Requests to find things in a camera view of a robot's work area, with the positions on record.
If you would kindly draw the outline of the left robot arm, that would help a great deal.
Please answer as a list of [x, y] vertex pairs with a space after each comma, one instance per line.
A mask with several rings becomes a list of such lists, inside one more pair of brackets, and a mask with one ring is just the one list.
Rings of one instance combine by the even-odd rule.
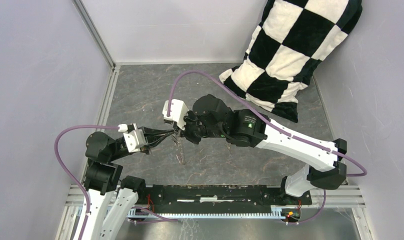
[[174, 133], [120, 124], [115, 127], [122, 137], [114, 139], [102, 131], [86, 140], [87, 170], [82, 186], [85, 194], [75, 240], [114, 240], [135, 204], [147, 198], [146, 182], [127, 176], [114, 161], [135, 153], [150, 154], [151, 149]]

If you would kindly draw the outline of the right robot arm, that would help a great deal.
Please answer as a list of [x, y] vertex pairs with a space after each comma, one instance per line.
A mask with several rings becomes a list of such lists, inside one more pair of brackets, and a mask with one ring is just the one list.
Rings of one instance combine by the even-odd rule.
[[208, 94], [199, 98], [192, 109], [173, 99], [170, 117], [178, 135], [193, 144], [203, 138], [222, 138], [237, 147], [251, 147], [279, 152], [305, 163], [293, 175], [283, 178], [279, 199], [292, 204], [305, 192], [320, 188], [336, 190], [346, 180], [347, 166], [333, 151], [345, 151], [343, 139], [322, 141], [290, 130], [290, 136], [275, 130], [271, 124], [287, 128], [265, 115], [256, 115], [249, 109], [232, 110], [221, 99]]

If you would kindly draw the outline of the metal disc with key rings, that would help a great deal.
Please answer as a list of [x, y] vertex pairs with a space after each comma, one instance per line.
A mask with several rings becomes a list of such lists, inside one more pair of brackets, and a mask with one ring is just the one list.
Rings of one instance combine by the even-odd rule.
[[184, 138], [181, 136], [181, 131], [175, 131], [173, 135], [174, 145], [176, 146], [176, 158], [180, 165], [185, 165], [185, 153], [184, 153]]

